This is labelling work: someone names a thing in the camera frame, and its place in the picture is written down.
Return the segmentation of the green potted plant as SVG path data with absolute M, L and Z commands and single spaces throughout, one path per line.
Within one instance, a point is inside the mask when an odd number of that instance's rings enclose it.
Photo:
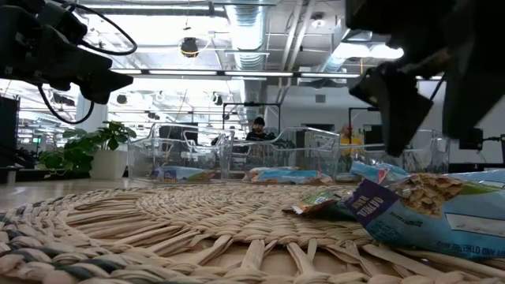
M 39 158 L 39 163 L 51 175 L 63 170 L 88 173 L 90 178 L 97 180 L 117 180 L 125 172 L 128 156 L 120 147 L 137 133 L 121 122 L 106 121 L 94 132 L 71 129 L 63 136 L 68 139 L 63 148 L 45 151 Z

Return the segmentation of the long ceiling light strip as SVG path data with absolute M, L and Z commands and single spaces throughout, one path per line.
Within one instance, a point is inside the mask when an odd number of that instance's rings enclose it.
M 356 73 L 312 73 L 312 72 L 287 72 L 287 71 L 254 71 L 254 70 L 207 70 L 207 69 L 113 69 L 133 77 L 226 77 L 226 78 L 307 78 L 307 79 L 354 79 L 360 74 Z

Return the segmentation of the silver ventilation duct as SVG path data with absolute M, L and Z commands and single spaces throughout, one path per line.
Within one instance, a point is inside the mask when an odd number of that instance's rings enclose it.
M 265 47 L 267 7 L 254 5 L 229 5 L 226 14 L 231 25 L 231 42 L 234 50 L 235 69 L 238 71 L 263 71 L 266 55 L 260 54 Z M 243 103 L 264 103 L 266 79 L 246 78 L 241 87 Z

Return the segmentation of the round woven straw placemat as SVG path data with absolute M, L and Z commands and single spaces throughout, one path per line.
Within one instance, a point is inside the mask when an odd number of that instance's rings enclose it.
M 505 259 L 389 248 L 288 212 L 309 186 L 102 189 L 0 211 L 0 283 L 505 284 Z

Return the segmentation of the blue oatmeal raisin granola bar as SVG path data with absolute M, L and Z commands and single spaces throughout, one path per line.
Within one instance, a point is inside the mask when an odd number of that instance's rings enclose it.
M 505 258 L 505 170 L 363 180 L 345 201 L 377 241 L 466 259 Z

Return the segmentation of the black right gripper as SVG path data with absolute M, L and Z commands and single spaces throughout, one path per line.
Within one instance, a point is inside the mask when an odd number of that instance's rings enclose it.
M 444 135 L 461 139 L 505 95 L 505 0 L 345 0 L 346 26 L 390 37 L 405 62 L 447 49 Z M 417 79 L 386 62 L 367 69 L 350 94 L 377 108 L 386 152 L 400 156 L 432 108 Z

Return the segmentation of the black background stand frame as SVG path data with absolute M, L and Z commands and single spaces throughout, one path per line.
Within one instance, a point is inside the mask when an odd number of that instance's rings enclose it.
M 281 103 L 258 103 L 258 102 L 249 101 L 249 102 L 244 102 L 244 103 L 224 103 L 222 105 L 222 123 L 221 123 L 222 130 L 226 129 L 226 126 L 225 126 L 226 120 L 227 120 L 226 117 L 229 114 L 237 115 L 238 117 L 240 116 L 239 112 L 235 112 L 235 109 L 237 107 L 242 107 L 244 109 L 244 114 L 247 113 L 247 110 L 249 108 L 264 108 L 266 110 L 268 107 L 276 107 L 277 111 L 278 111 L 277 129 L 280 129 L 280 127 L 281 127 L 281 117 L 280 117 L 281 108 L 282 108 Z

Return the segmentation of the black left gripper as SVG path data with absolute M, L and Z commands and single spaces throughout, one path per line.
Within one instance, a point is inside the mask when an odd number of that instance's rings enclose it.
M 77 84 L 83 97 L 107 105 L 111 92 L 133 82 L 130 75 L 109 70 L 111 65 L 109 58 L 77 47 L 48 25 L 0 28 L 0 78 L 60 91 Z

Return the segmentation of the clear plastic bin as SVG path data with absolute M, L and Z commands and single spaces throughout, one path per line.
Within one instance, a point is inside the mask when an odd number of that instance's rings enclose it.
M 129 178 L 152 184 L 217 183 L 230 176 L 234 131 L 184 125 L 155 123 L 145 138 L 128 144 Z M 150 178 L 161 166 L 185 166 L 215 170 L 210 181 L 164 183 Z
M 315 170 L 336 178 L 340 156 L 340 135 L 309 127 L 288 127 L 266 140 L 235 141 L 231 160 L 232 173 L 253 169 Z
M 403 153 L 394 157 L 386 152 L 385 144 L 381 143 L 380 133 L 364 131 L 360 136 L 351 140 L 341 139 L 339 171 L 337 181 L 358 181 L 361 176 L 350 173 L 354 161 L 366 165 L 388 163 L 398 166 L 408 174 L 448 172 L 450 143 L 435 130 L 422 129 L 417 131 L 413 139 L 406 146 Z

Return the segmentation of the black hanging ceiling device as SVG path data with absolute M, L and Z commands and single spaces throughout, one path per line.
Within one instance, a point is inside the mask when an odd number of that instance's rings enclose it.
M 196 38 L 185 37 L 179 46 L 179 50 L 183 56 L 187 58 L 195 58 L 199 54 Z

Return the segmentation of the black monitor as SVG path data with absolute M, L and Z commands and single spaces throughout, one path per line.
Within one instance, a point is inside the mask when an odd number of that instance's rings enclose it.
M 18 101 L 0 97 L 0 168 L 13 166 L 17 146 Z

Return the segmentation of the person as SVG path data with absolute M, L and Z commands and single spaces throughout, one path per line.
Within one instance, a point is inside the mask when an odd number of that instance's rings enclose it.
M 253 124 L 251 131 L 247 134 L 247 141 L 265 141 L 274 140 L 275 135 L 273 133 L 266 133 L 264 131 L 265 121 L 262 117 L 257 117 Z

